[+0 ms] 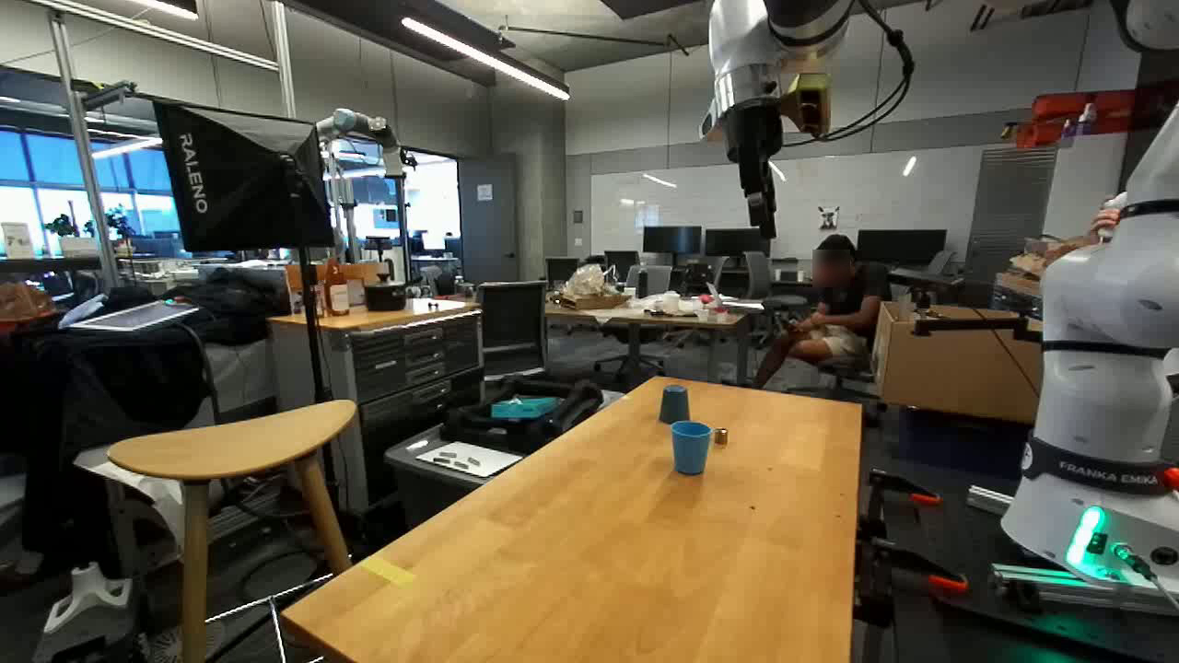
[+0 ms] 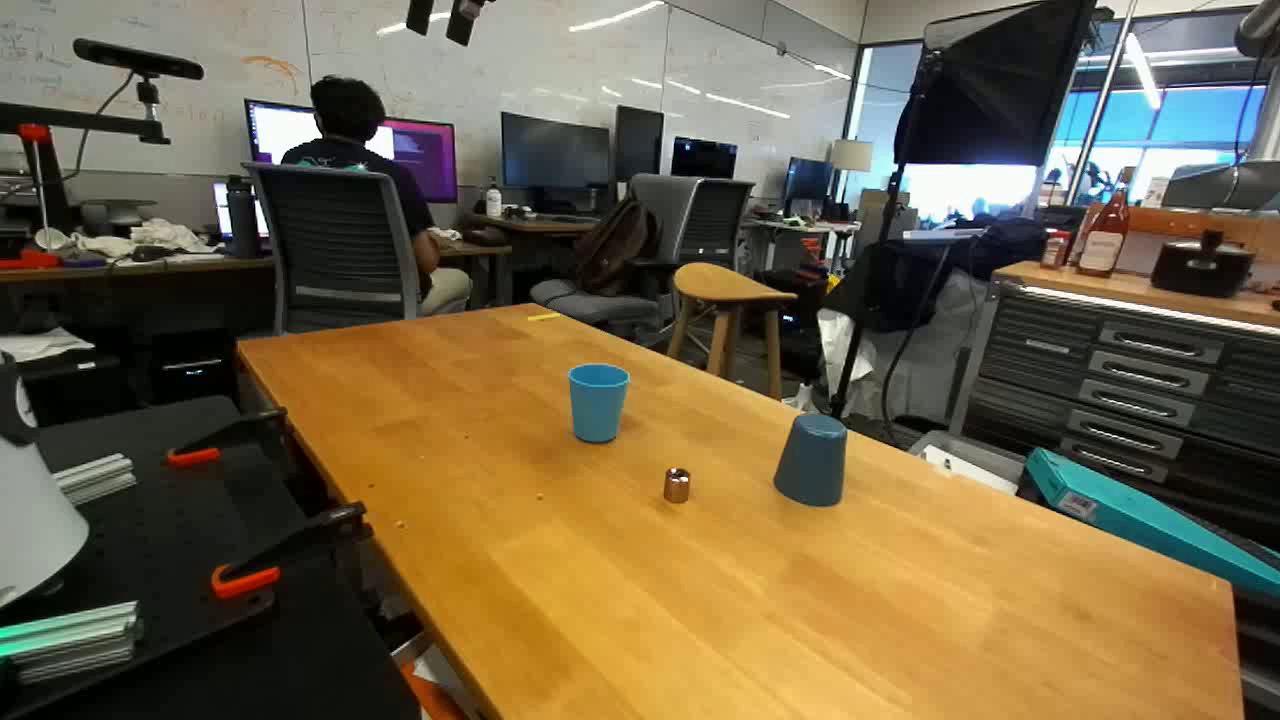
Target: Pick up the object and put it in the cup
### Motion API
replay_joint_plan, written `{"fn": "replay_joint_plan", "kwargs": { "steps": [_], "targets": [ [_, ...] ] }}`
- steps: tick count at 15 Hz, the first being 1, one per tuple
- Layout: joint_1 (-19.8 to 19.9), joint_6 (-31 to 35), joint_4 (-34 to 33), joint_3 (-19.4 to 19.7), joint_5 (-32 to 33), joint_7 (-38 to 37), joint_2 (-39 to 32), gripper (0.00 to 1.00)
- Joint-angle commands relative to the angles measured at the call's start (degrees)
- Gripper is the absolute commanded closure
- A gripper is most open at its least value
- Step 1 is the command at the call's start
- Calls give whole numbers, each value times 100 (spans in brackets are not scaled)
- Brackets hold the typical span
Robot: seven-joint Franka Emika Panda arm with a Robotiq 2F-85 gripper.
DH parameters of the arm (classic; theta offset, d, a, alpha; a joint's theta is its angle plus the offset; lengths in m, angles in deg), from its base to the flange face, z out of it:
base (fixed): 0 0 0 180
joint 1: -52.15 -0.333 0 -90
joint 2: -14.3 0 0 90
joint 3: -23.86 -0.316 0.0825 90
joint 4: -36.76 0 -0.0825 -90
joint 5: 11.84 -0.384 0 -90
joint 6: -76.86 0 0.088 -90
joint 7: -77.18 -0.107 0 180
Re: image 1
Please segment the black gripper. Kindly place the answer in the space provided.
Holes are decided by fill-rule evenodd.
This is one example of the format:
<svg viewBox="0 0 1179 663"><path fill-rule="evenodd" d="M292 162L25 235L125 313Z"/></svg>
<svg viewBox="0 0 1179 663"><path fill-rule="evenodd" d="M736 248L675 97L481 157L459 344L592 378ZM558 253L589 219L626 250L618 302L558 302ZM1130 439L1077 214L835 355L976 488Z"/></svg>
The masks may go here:
<svg viewBox="0 0 1179 663"><path fill-rule="evenodd" d="M779 197L771 157L782 153L782 113L775 107L736 107L726 113L726 156L740 168L749 225L779 241Z"/></svg>

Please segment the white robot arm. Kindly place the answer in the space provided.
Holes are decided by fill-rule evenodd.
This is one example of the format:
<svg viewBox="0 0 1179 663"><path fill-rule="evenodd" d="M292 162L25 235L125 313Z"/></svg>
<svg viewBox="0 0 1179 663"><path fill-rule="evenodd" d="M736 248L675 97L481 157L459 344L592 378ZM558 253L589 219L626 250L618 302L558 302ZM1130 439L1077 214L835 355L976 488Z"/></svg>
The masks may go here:
<svg viewBox="0 0 1179 663"><path fill-rule="evenodd" d="M775 234L771 157L790 86L828 57L852 0L710 0L710 102L749 221ZM1073 576L1176 587L1179 499L1165 457L1179 350L1179 107L1126 176L1119 225L1040 275L1044 382L1001 533Z"/></svg>

